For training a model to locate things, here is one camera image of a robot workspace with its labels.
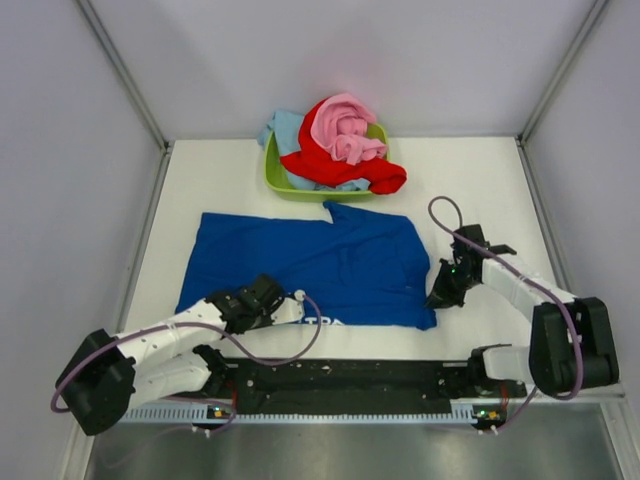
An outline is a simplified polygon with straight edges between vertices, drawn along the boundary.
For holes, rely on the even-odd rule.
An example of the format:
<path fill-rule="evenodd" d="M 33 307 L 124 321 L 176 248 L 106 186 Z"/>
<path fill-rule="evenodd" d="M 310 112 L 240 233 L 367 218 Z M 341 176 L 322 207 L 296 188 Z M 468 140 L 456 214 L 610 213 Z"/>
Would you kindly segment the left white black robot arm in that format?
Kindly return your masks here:
<path fill-rule="evenodd" d="M 266 274 L 237 290 L 218 290 L 150 327 L 111 335 L 89 334 L 55 382 L 51 409 L 71 414 L 96 436 L 149 402 L 228 398 L 230 368 L 216 348 L 221 340 L 294 323 L 305 294 L 286 292 Z"/>

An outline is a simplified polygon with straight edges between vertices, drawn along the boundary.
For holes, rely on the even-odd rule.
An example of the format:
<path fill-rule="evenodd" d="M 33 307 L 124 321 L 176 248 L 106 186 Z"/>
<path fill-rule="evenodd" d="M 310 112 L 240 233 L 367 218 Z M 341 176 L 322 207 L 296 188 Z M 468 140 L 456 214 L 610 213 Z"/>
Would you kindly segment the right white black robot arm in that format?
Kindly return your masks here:
<path fill-rule="evenodd" d="M 467 292 L 483 285 L 530 324 L 525 346 L 495 344 L 472 351 L 466 380 L 474 393 L 490 395 L 508 380 L 561 398 L 618 382 L 609 312 L 602 300 L 580 298 L 546 281 L 511 247 L 487 242 L 478 224 L 452 236 L 452 258 L 441 260 L 427 307 L 461 307 Z"/>

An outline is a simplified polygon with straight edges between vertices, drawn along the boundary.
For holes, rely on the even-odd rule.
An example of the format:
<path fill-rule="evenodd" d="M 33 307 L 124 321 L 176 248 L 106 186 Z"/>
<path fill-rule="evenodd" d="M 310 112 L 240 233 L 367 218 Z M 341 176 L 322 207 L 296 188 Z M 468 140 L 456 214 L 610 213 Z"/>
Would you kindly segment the green plastic basin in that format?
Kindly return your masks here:
<path fill-rule="evenodd" d="M 329 191 L 329 190 L 300 190 L 295 189 L 286 176 L 281 165 L 280 154 L 273 132 L 264 141 L 264 180 L 265 184 L 277 196 L 284 200 L 296 202 L 322 203 L 326 200 L 351 203 L 373 199 L 375 194 L 370 191 Z"/>

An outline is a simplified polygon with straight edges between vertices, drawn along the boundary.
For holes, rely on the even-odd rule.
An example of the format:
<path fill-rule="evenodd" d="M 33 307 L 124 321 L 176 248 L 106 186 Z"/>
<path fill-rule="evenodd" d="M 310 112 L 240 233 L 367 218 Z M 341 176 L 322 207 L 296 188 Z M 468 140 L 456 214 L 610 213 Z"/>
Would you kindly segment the red t shirt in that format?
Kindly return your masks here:
<path fill-rule="evenodd" d="M 375 158 L 350 166 L 344 162 L 333 161 L 330 155 L 313 141 L 310 127 L 321 102 L 304 117 L 298 133 L 300 149 L 280 157 L 283 167 L 297 176 L 330 187 L 364 178 L 370 182 L 369 190 L 375 194 L 397 192 L 406 182 L 407 173 L 401 166 L 389 162 L 386 155 L 384 158 Z"/>

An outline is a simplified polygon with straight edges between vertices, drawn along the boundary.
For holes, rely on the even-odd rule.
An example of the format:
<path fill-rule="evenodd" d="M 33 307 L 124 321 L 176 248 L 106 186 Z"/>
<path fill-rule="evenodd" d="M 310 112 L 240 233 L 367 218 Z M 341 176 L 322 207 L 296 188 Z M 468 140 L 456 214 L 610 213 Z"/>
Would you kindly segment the light blue t shirt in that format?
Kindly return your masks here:
<path fill-rule="evenodd" d="M 271 119 L 266 123 L 257 137 L 257 143 L 263 150 L 272 134 L 275 135 L 276 145 L 280 153 L 291 154 L 300 149 L 298 141 L 298 133 L 303 123 L 304 116 L 299 113 L 277 109 L 274 111 Z M 311 181 L 309 179 L 297 176 L 289 171 L 285 171 L 285 175 L 292 187 L 305 191 L 329 191 L 329 192 L 351 192 L 351 191 L 367 191 L 370 182 L 364 178 L 350 180 L 338 185 L 330 187 Z"/>

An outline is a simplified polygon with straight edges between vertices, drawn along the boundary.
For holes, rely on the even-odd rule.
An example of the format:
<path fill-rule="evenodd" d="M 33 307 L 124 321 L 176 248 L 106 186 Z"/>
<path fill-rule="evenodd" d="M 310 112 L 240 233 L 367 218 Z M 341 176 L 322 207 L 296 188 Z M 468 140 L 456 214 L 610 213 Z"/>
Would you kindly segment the pink t shirt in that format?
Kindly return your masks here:
<path fill-rule="evenodd" d="M 369 126 L 376 122 L 373 111 L 353 95 L 342 93 L 319 104 L 310 135 L 333 161 L 356 166 L 387 154 L 385 142 L 367 135 Z"/>

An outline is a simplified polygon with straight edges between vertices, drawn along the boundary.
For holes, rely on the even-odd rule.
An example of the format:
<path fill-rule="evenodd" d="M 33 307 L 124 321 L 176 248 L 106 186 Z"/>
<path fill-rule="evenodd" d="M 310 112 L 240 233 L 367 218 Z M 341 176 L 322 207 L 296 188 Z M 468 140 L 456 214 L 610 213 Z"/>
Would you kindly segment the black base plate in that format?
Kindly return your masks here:
<path fill-rule="evenodd" d="M 464 363 L 300 360 L 278 367 L 234 359 L 218 399 L 245 415 L 393 415 L 449 413 L 477 398 Z"/>

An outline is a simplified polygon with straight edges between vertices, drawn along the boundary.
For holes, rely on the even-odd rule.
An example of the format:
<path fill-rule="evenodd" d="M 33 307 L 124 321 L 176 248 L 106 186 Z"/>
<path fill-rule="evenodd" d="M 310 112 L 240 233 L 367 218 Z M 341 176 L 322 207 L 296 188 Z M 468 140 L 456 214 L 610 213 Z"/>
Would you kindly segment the aluminium frame rail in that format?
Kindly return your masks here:
<path fill-rule="evenodd" d="M 602 402 L 618 402 L 626 397 L 625 391 L 620 384 L 597 387 L 593 389 L 581 390 L 570 402 L 580 403 L 602 403 Z M 543 394 L 538 391 L 533 397 L 534 402 L 538 403 L 554 403 L 559 399 Z"/>

